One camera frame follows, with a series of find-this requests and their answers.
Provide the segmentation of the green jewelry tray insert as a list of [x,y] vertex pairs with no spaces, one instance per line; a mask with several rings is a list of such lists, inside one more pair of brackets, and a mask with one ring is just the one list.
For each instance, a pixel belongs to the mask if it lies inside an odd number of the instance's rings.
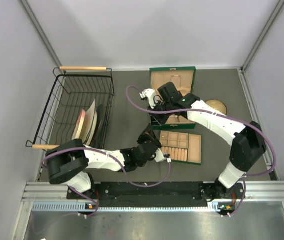
[[201,165],[202,137],[200,135],[161,131],[159,141],[162,152],[169,154],[173,162]]

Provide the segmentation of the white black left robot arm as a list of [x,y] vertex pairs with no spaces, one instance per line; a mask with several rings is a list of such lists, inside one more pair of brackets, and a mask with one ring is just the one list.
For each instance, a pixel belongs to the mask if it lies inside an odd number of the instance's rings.
[[51,147],[45,154],[42,167],[47,169],[49,184],[66,184],[82,197],[94,195],[93,180],[85,169],[102,169],[116,173],[132,172],[149,161],[160,163],[165,160],[161,143],[148,125],[140,134],[137,146],[107,151],[84,145],[80,139]]

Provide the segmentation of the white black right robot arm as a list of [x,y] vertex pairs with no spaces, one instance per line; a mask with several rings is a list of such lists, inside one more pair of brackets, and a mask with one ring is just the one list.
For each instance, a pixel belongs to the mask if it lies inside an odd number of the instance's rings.
[[146,89],[140,97],[148,100],[152,123],[161,125],[172,115],[182,116],[207,128],[230,145],[229,163],[214,183],[215,192],[221,198],[233,193],[233,186],[266,152],[258,123],[252,121],[246,126],[229,119],[199,97],[191,93],[183,95],[171,82],[158,90]]

